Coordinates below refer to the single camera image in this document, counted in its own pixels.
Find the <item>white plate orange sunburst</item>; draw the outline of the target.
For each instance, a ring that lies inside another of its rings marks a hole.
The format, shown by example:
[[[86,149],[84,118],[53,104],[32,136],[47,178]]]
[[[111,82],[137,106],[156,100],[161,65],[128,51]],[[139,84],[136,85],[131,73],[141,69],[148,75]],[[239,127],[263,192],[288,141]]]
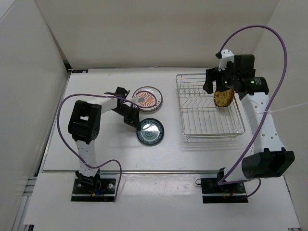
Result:
[[[132,95],[133,96],[141,96],[145,98],[145,101],[161,101],[163,102],[162,93],[155,87],[151,86],[143,86],[136,89]]]

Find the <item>yellow plate with black symbols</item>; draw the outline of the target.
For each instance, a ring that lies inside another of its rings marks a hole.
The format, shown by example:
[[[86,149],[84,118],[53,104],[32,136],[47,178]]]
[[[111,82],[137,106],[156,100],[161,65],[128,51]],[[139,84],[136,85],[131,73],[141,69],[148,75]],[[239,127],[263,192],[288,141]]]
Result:
[[[217,107],[227,107],[226,102],[227,102],[227,92],[226,91],[215,91],[214,92],[214,104]]]

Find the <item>blue floral plate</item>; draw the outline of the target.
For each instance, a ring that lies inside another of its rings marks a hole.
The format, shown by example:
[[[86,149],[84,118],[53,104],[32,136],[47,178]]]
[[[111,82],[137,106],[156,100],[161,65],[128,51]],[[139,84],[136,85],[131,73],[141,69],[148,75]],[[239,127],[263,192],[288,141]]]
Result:
[[[141,129],[136,131],[138,140],[147,146],[159,144],[165,134],[163,124],[155,118],[146,118],[140,122]]]

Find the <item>white plate with flower outline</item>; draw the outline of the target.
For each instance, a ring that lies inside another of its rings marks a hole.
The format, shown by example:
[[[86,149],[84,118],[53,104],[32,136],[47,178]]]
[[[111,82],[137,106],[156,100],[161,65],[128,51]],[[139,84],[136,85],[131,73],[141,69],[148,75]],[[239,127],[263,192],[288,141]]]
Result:
[[[139,105],[138,109],[143,113],[154,113],[161,108],[162,104]]]

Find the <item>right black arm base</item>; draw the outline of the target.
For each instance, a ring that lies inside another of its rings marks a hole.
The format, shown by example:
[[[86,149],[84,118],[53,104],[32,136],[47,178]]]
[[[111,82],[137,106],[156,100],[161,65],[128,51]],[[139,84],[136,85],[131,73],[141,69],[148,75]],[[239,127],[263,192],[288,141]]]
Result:
[[[196,186],[201,186],[203,204],[248,203],[243,183],[219,186],[216,178],[199,178]]]

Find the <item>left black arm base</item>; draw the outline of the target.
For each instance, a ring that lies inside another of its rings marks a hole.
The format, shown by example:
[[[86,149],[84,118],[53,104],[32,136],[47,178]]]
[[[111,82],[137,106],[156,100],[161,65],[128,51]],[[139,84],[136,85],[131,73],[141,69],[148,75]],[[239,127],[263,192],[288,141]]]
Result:
[[[86,177],[75,172],[72,202],[114,202],[115,195],[116,179],[101,178],[99,173],[94,177]]]

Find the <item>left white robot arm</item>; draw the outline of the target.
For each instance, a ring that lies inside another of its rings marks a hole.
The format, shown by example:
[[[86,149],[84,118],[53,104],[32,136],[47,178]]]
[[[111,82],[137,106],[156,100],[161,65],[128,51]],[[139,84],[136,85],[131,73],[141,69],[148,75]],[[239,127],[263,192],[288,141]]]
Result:
[[[141,128],[139,108],[124,103],[128,94],[129,91],[125,88],[117,87],[114,93],[107,92],[93,101],[75,102],[68,132],[75,141],[80,159],[80,169],[76,172],[76,176],[91,193],[97,192],[101,187],[95,153],[95,139],[100,132],[101,115],[112,110],[123,116],[125,124],[136,129]]]

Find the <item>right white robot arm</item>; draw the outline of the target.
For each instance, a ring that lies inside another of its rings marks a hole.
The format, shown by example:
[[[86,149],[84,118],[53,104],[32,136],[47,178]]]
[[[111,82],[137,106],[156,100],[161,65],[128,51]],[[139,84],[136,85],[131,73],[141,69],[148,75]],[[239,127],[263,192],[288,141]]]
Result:
[[[234,55],[230,50],[217,54],[219,66],[206,70],[203,89],[211,94],[233,90],[242,103],[252,139],[230,168],[219,171],[216,187],[228,192],[234,183],[252,179],[279,178],[295,160],[285,149],[269,113],[273,97],[264,77],[256,77],[252,54]]]

